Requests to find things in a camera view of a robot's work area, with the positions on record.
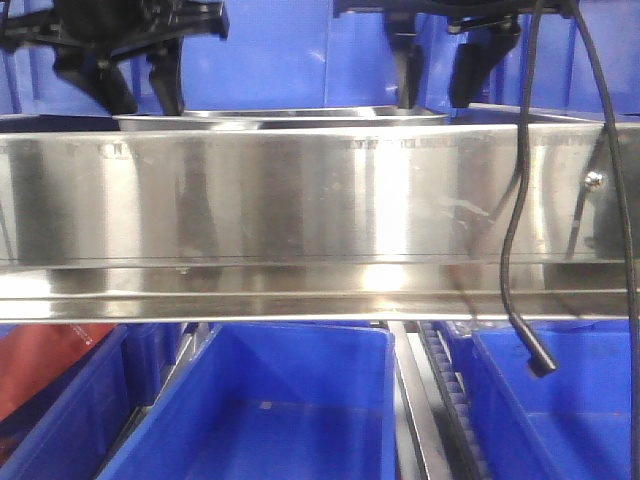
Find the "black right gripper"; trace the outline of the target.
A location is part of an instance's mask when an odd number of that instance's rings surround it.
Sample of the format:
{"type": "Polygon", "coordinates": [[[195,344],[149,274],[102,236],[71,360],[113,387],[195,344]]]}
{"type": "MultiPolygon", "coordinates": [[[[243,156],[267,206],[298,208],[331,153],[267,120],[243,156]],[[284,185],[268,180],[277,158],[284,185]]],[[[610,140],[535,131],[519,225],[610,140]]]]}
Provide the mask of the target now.
{"type": "Polygon", "coordinates": [[[449,83],[449,101],[454,108],[467,108],[477,97],[492,70],[515,48],[520,39],[521,15],[573,15],[576,1],[527,0],[344,0],[332,2],[335,18],[347,14],[381,13],[386,39],[397,73],[397,104],[401,109],[416,105],[424,66],[417,42],[419,14],[447,19],[450,33],[468,33],[458,45],[449,83]]]}

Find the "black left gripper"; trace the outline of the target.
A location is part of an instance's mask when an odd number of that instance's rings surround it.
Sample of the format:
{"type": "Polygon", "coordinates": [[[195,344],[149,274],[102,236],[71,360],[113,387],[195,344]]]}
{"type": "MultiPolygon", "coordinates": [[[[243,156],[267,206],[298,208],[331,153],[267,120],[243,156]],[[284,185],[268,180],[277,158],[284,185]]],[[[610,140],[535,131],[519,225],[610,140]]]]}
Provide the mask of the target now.
{"type": "Polygon", "coordinates": [[[54,1],[20,15],[1,13],[1,49],[50,46],[58,78],[91,97],[112,115],[132,114],[138,104],[118,66],[89,53],[127,58],[152,46],[149,81],[165,115],[182,115],[182,38],[228,36],[225,5],[202,1],[54,1]]]}

